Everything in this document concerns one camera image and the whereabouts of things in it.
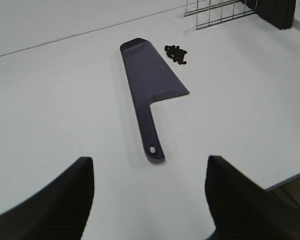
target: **textured surface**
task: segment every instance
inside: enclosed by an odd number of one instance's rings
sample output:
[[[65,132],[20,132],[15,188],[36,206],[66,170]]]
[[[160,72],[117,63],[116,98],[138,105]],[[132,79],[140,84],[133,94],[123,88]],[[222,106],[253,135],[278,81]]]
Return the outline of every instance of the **textured surface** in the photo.
[[[44,189],[0,215],[0,240],[79,240],[93,197],[93,162],[81,157]]]
[[[300,240],[300,211],[210,156],[206,199],[221,240]]]

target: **metal grid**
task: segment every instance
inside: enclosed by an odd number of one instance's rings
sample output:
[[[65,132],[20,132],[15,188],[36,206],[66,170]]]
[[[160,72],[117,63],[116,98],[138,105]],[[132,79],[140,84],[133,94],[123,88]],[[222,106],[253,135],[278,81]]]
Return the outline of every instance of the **metal grid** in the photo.
[[[247,7],[247,0],[245,0],[244,3],[241,0],[219,0],[218,3],[213,3],[213,2],[216,1],[196,0],[196,8],[192,10],[188,10],[189,9],[188,0],[186,0],[184,16],[187,17],[187,16],[195,15],[196,30],[205,29],[217,24],[222,24],[255,13],[254,10]],[[257,4],[258,4],[258,0],[255,3],[254,9],[257,8]]]

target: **pile of coffee beans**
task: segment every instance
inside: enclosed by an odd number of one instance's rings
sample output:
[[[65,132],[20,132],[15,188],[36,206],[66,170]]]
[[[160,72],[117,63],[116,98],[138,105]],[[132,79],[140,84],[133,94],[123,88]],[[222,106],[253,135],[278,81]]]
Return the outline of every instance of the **pile of coffee beans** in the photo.
[[[184,61],[185,54],[187,51],[180,48],[180,46],[168,46],[166,45],[164,47],[164,50],[166,51],[166,55],[171,58],[174,62],[178,62],[178,64],[187,64],[186,61]]]

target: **hanging hole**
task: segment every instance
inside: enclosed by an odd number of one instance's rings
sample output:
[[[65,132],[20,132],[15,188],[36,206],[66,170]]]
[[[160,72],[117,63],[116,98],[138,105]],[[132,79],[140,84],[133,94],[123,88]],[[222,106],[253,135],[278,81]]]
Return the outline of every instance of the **hanging hole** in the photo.
[[[156,150],[156,146],[153,143],[149,144],[149,150],[151,154],[156,154],[157,150]]]

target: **spatula handle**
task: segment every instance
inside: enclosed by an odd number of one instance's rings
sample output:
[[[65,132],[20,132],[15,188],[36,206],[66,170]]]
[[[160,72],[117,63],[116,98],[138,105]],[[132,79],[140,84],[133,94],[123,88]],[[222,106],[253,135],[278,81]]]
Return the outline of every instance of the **spatula handle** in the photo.
[[[164,162],[165,154],[159,142],[150,105],[137,106],[135,111],[146,157],[152,163]]]

